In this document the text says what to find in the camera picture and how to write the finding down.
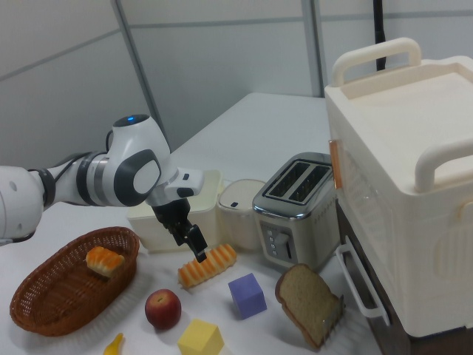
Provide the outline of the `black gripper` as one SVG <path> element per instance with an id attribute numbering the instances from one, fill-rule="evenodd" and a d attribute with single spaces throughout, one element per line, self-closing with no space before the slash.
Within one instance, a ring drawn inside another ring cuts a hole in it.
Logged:
<path id="1" fill-rule="evenodd" d="M 199 226 L 192 226 L 188 220 L 190 204 L 186 198 L 174 200 L 162 206 L 153 206 L 157 220 L 169 231 L 178 246 L 188 244 L 198 263 L 206 259 L 205 249 L 208 247 Z"/>

